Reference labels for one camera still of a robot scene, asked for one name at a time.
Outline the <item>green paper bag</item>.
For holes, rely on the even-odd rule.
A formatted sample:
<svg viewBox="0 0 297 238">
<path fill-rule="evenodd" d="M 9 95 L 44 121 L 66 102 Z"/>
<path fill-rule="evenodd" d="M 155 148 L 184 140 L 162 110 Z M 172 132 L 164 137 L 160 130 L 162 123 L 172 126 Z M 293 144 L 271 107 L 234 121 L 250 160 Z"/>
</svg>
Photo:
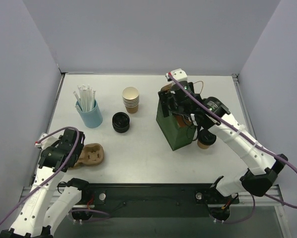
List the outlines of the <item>green paper bag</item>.
<svg viewBox="0 0 297 238">
<path fill-rule="evenodd" d="M 163 86 L 160 91 L 170 91 L 171 86 L 172 83 L 169 83 Z M 164 117 L 159 101 L 157 106 L 156 122 L 158 123 L 172 151 L 178 150 L 193 142 L 197 127 L 194 126 L 188 119 L 185 119 L 180 115 Z"/>
</svg>

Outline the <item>brown cardboard cup carrier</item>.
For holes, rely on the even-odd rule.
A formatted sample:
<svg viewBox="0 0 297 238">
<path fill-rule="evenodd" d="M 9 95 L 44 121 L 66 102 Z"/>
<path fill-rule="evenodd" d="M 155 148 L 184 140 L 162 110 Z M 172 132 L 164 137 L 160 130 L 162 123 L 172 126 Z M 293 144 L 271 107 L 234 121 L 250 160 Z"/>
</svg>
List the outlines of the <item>brown cardboard cup carrier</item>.
<svg viewBox="0 0 297 238">
<path fill-rule="evenodd" d="M 84 145 L 82 152 L 74 165 L 79 166 L 98 166 L 104 161 L 104 149 L 99 143 L 91 143 Z"/>
</svg>

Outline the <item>brown paper coffee cup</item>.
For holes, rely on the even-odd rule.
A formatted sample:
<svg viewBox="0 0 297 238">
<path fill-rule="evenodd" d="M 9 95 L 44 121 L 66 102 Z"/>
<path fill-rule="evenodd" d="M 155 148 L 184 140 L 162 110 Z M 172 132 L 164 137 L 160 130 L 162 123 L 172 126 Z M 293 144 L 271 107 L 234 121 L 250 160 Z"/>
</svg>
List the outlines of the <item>brown paper coffee cup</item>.
<svg viewBox="0 0 297 238">
<path fill-rule="evenodd" d="M 200 141 L 200 140 L 198 140 L 197 145 L 201 149 L 208 149 L 211 145 L 213 145 L 213 143 L 209 142 L 209 141 Z"/>
</svg>

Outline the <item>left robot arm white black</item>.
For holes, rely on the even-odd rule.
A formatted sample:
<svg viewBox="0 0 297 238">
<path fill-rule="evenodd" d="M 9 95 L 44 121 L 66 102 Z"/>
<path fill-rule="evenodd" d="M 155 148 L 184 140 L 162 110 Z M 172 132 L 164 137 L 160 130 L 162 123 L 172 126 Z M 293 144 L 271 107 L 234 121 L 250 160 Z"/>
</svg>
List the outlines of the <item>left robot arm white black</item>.
<svg viewBox="0 0 297 238">
<path fill-rule="evenodd" d="M 22 209 L 9 229 L 0 232 L 1 238 L 52 238 L 59 224 L 77 204 L 90 199 L 89 183 L 72 178 L 61 196 L 51 204 L 53 194 L 67 170 L 75 165 L 84 147 L 85 135 L 75 127 L 64 127 L 51 145 L 52 134 L 43 134 L 35 146 L 42 150 L 32 188 L 19 205 Z"/>
</svg>

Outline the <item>black cup lid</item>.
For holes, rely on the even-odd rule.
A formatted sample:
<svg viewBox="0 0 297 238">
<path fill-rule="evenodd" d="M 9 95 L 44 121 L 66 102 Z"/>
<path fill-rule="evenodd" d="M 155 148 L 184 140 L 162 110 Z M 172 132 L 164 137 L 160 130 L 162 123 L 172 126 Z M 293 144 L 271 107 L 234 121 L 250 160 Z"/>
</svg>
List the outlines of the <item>black cup lid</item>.
<svg viewBox="0 0 297 238">
<path fill-rule="evenodd" d="M 198 135 L 198 141 L 203 145 L 211 146 L 217 140 L 217 137 L 206 129 L 202 129 Z"/>
</svg>

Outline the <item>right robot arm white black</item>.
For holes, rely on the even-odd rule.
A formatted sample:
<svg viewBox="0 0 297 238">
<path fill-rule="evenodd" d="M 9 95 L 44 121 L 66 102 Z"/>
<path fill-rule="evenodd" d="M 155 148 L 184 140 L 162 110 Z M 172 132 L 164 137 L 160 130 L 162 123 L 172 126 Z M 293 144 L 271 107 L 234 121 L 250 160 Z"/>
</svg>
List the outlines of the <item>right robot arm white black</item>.
<svg viewBox="0 0 297 238">
<path fill-rule="evenodd" d="M 262 147 L 218 98 L 202 98 L 194 92 L 193 83 L 187 81 L 164 86 L 158 97 L 157 121 L 179 116 L 185 126 L 193 127 L 199 142 L 205 138 L 205 145 L 210 146 L 219 138 L 246 164 L 246 171 L 219 176 L 214 181 L 210 189 L 213 201 L 221 202 L 242 191 L 262 197 L 273 186 L 287 157 L 280 154 L 282 160 L 279 161 Z"/>
</svg>

